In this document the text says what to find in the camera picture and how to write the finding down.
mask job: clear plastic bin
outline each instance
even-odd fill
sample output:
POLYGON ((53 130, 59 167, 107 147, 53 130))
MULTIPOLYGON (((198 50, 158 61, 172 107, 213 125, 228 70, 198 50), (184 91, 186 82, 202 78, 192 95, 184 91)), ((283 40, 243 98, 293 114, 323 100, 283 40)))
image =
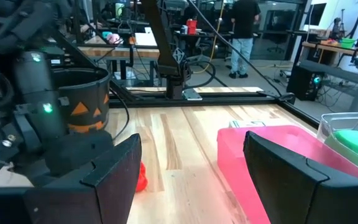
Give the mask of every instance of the clear plastic bin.
POLYGON ((322 115, 317 138, 358 166, 358 113, 322 115))

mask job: pink box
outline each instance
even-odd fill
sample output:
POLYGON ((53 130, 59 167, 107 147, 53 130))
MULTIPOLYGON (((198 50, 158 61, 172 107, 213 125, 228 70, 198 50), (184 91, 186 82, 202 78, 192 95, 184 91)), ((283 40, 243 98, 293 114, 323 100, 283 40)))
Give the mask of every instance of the pink box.
POLYGON ((218 131, 218 166, 251 223, 269 219, 248 173, 243 148, 247 131, 326 166, 358 177, 358 167, 297 126, 225 128, 218 131))

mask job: black shirt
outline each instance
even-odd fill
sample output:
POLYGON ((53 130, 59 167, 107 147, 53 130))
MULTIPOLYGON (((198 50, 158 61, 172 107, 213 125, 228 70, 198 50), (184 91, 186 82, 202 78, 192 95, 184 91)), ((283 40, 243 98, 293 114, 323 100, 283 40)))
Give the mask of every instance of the black shirt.
POLYGON ((238 0, 235 2, 231 12, 231 17, 236 20, 233 38, 253 38, 255 16, 259 14, 260 9, 255 0, 238 0))

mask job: person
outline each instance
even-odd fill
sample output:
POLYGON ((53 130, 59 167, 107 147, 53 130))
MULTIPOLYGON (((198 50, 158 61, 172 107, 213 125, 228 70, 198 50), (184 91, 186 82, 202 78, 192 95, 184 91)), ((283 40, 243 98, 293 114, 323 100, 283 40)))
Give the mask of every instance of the person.
MULTIPOLYGON (((238 0, 233 4, 231 21, 234 24, 232 45, 249 60, 254 44, 254 24, 259 20, 260 9, 255 0, 238 0)), ((248 64, 232 50, 231 54, 231 78, 247 78, 248 64)))

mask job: yellow cable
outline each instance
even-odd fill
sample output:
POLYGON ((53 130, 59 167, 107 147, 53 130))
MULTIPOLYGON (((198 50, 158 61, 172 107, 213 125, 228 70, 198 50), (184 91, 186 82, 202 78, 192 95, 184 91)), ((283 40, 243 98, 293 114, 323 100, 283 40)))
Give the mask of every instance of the yellow cable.
MULTIPOLYGON (((219 28, 221 27, 221 22, 222 22, 222 15, 223 15, 223 8, 224 8, 224 0, 222 0, 222 5, 221 5, 221 14, 219 15, 219 19, 218 19, 218 26, 216 28, 216 32, 219 33, 219 28)), ((212 44, 212 51, 211 51, 211 56, 209 57, 209 62, 212 61, 213 55, 214 55, 214 51, 215 51, 215 44, 216 44, 216 38, 218 38, 217 35, 215 35, 214 38, 214 43, 212 44)), ((205 72, 209 67, 209 64, 202 70, 202 71, 197 71, 194 72, 195 74, 197 73, 202 73, 205 72)))

